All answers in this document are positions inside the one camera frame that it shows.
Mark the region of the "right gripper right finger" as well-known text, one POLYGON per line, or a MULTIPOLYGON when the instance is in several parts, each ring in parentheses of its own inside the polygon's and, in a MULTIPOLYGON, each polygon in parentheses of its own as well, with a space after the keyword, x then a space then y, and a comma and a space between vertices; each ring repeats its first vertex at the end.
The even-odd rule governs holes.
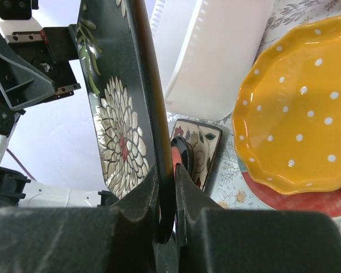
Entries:
POLYGON ((175 170, 180 272, 341 272, 341 235, 325 214, 224 209, 175 170))

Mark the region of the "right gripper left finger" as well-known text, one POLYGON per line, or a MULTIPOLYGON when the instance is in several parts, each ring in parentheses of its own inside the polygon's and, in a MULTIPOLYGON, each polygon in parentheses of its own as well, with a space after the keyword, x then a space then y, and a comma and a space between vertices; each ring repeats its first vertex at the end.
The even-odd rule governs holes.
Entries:
POLYGON ((0 272, 156 272, 157 173, 112 206, 0 209, 0 272))

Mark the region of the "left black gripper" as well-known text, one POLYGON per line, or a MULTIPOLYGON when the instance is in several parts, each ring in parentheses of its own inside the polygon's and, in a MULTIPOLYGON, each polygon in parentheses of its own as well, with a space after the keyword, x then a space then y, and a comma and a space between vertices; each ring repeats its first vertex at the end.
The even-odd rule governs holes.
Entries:
POLYGON ((80 88, 69 62, 77 59, 67 27, 0 32, 0 97, 19 111, 80 88))

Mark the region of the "black square floral plate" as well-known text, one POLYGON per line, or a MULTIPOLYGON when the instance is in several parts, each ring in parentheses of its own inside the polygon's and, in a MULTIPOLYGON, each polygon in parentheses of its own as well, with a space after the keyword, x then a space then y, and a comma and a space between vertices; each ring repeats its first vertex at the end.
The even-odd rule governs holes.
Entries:
POLYGON ((88 91, 102 177, 124 198, 154 171, 159 241, 173 231, 175 186, 167 115, 143 1, 82 1, 76 45, 88 91))

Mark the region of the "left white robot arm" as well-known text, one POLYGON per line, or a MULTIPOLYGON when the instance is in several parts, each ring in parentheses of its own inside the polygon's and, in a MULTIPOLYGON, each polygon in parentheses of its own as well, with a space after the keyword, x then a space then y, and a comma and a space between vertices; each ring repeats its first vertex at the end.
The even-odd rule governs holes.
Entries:
POLYGON ((28 108, 8 150, 0 152, 1 166, 32 180, 25 188, 28 197, 34 196, 33 190, 57 194, 43 197, 40 205, 58 201, 92 206, 107 189, 80 62, 70 65, 82 88, 71 97, 28 108))

